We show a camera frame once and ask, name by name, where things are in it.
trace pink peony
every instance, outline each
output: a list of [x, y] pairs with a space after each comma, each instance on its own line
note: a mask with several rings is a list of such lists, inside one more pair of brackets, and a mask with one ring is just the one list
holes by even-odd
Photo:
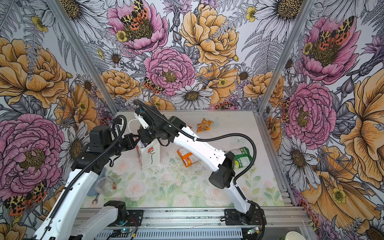
[[126, 50], [123, 54], [127, 56], [153, 51], [164, 46], [168, 40], [166, 17], [161, 18], [153, 4], [149, 6], [145, 0], [143, 0], [143, 3], [144, 7], [148, 9], [148, 19], [140, 24], [138, 30], [131, 30], [130, 27], [125, 28], [120, 20], [126, 15], [132, 15], [134, 11], [133, 4], [128, 7], [124, 3], [122, 8], [116, 6], [116, 8], [107, 9], [108, 24], [112, 26], [109, 28], [110, 33], [116, 35], [116, 42], [123, 45]]
[[310, 30], [304, 40], [303, 54], [295, 64], [296, 71], [309, 76], [313, 81], [322, 81], [329, 85], [341, 78], [355, 63], [358, 54], [353, 54], [361, 31], [356, 30], [356, 18], [349, 30], [350, 36], [341, 45], [330, 44], [327, 49], [320, 50], [319, 35], [321, 31], [338, 29], [343, 22], [330, 22], [321, 17]]
[[311, 150], [321, 147], [336, 125], [332, 95], [321, 83], [300, 83], [290, 98], [288, 114], [287, 135], [301, 139]]
[[163, 87], [163, 93], [175, 95], [175, 91], [195, 81], [195, 68], [188, 55], [172, 48], [158, 48], [151, 57], [144, 60], [147, 78], [153, 84]]
[[52, 187], [61, 176], [58, 168], [63, 132], [37, 114], [0, 123], [0, 197], [25, 196], [42, 181]]

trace plastic container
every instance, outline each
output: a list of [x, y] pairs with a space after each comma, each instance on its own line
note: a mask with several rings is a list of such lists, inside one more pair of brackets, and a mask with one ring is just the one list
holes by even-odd
[[109, 177], [102, 177], [96, 182], [95, 190], [105, 197], [110, 197], [116, 192], [116, 183]]

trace table surface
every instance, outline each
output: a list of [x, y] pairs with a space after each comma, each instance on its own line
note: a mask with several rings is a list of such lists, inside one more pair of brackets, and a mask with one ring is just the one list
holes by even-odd
[[[123, 112], [128, 121], [134, 119], [133, 112]], [[257, 148], [254, 166], [238, 179], [245, 195], [263, 206], [284, 206], [272, 167], [268, 160], [261, 135], [253, 113], [248, 111], [179, 111], [164, 112], [166, 117], [177, 116], [196, 132], [202, 119], [212, 120], [210, 131], [199, 133], [199, 137], [216, 137], [227, 133], [243, 133], [252, 138]], [[129, 124], [136, 133], [139, 123]], [[252, 155], [252, 147], [244, 138], [229, 137], [215, 142], [212, 146], [222, 150], [247, 147]], [[118, 158], [113, 167], [107, 166], [106, 176], [117, 184], [117, 190], [111, 197], [100, 195], [98, 202], [92, 204], [95, 196], [87, 196], [83, 208], [100, 208], [109, 200], [126, 203], [127, 208], [136, 207], [231, 207], [226, 193], [213, 186], [208, 177], [211, 170], [199, 161], [185, 167], [177, 154], [180, 146], [170, 143], [161, 146], [161, 163], [155, 167], [141, 170], [135, 150], [126, 151]]]

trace cable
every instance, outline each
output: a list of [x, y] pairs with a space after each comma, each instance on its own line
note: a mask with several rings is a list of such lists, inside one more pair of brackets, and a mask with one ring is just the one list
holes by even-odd
[[100, 153], [92, 162], [90, 162], [85, 168], [83, 168], [73, 179], [72, 181], [68, 184], [68, 186], [63, 189], [63, 192], [61, 193], [60, 195], [60, 198], [57, 200], [57, 204], [56, 206], [52, 209], [52, 211], [50, 212], [49, 214], [49, 218], [50, 218], [50, 221], [48, 223], [48, 226], [45, 228], [45, 231], [43, 233], [43, 235], [41, 236], [40, 240], [43, 239], [44, 235], [46, 234], [46, 232], [48, 231], [48, 229], [50, 228], [50, 225], [52, 223], [52, 220], [53, 218], [55, 217], [55, 214], [56, 212], [59, 210], [61, 204], [63, 203], [65, 197], [67, 196], [68, 192], [70, 191], [71, 187], [75, 184], [75, 182], [80, 178], [80, 176], [85, 173], [88, 169], [90, 169], [97, 161], [99, 161], [102, 157], [104, 157], [105, 154], [107, 154], [112, 148], [115, 147], [115, 145], [119, 142], [119, 140], [122, 138], [122, 135], [125, 131], [125, 128], [127, 127], [127, 119], [124, 115], [118, 115], [115, 119], [114, 119], [114, 123], [113, 123], [113, 128], [114, 128], [114, 124], [115, 124], [115, 121], [119, 118], [122, 118], [123, 121], [124, 121], [124, 125], [122, 127], [122, 130], [120, 132], [120, 134], [117, 136], [117, 138], [115, 138], [111, 145], [109, 145], [105, 150], [104, 152]]
[[253, 157], [252, 157], [252, 160], [250, 162], [250, 164], [244, 169], [242, 170], [239, 174], [237, 174], [234, 178], [233, 178], [233, 183], [236, 185], [236, 181], [239, 177], [241, 177], [243, 174], [245, 174], [252, 166], [253, 164], [255, 163], [255, 160], [256, 160], [256, 155], [257, 155], [257, 150], [256, 150], [256, 145], [255, 143], [252, 141], [252, 139], [250, 137], [248, 137], [247, 135], [245, 134], [242, 134], [242, 133], [229, 133], [229, 134], [225, 134], [225, 135], [222, 135], [222, 136], [219, 136], [219, 137], [213, 137], [213, 138], [196, 138], [195, 139], [195, 136], [192, 136], [192, 135], [189, 135], [188, 133], [184, 132], [183, 130], [179, 129], [178, 127], [176, 127], [175, 125], [173, 125], [170, 121], [168, 121], [168, 119], [164, 118], [161, 114], [158, 114], [157, 112], [153, 111], [151, 108], [149, 108], [147, 105], [145, 105], [144, 103], [142, 103], [141, 101], [138, 101], [138, 100], [135, 100], [134, 101], [135, 104], [139, 105], [141, 108], [145, 108], [147, 110], [149, 110], [150, 112], [152, 112], [153, 114], [155, 114], [157, 117], [161, 118], [162, 120], [166, 121], [167, 124], [171, 125], [172, 127], [174, 127], [176, 130], [178, 130], [181, 134], [189, 137], [190, 139], [194, 139], [195, 141], [198, 141], [198, 142], [212, 142], [212, 141], [216, 141], [216, 140], [220, 140], [220, 139], [223, 139], [223, 138], [227, 138], [227, 137], [234, 137], [234, 136], [238, 136], [238, 137], [243, 137], [245, 138], [246, 140], [248, 140], [251, 145], [252, 145], [252, 149], [253, 149]]

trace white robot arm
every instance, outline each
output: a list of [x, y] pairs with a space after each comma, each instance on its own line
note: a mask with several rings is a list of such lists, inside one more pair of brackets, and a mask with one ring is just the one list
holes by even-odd
[[[127, 134], [122, 138], [127, 123], [122, 115], [115, 119], [115, 121], [119, 118], [124, 120], [123, 129], [118, 130], [118, 136], [114, 132], [116, 123], [113, 124], [112, 129], [109, 126], [93, 128], [89, 133], [91, 140], [89, 152], [83, 152], [77, 157], [72, 165], [72, 172], [64, 191], [55, 203], [53, 210], [31, 239], [68, 240], [71, 238], [74, 240], [92, 240], [100, 230], [109, 224], [124, 223], [127, 219], [125, 203], [110, 201], [94, 217], [72, 230], [72, 232], [70, 231], [87, 192], [96, 181], [104, 165], [111, 161], [109, 157], [119, 155], [122, 151], [134, 149], [139, 140], [150, 143], [156, 139], [163, 139], [188, 149], [212, 170], [209, 181], [216, 187], [226, 191], [238, 212], [237, 220], [243, 224], [249, 224], [254, 218], [255, 208], [257, 207], [263, 219], [262, 224], [265, 224], [265, 216], [260, 206], [248, 200], [236, 183], [236, 179], [251, 168], [256, 158], [255, 145], [248, 136], [228, 134], [212, 139], [200, 139], [180, 119], [176, 117], [167, 119], [155, 107], [147, 106], [140, 101], [135, 103], [139, 105], [135, 111], [135, 117], [143, 126], [138, 131], [139, 135]], [[231, 152], [225, 153], [207, 143], [227, 136], [245, 137], [253, 146], [254, 154], [251, 164], [237, 176], [233, 171], [234, 154]]]

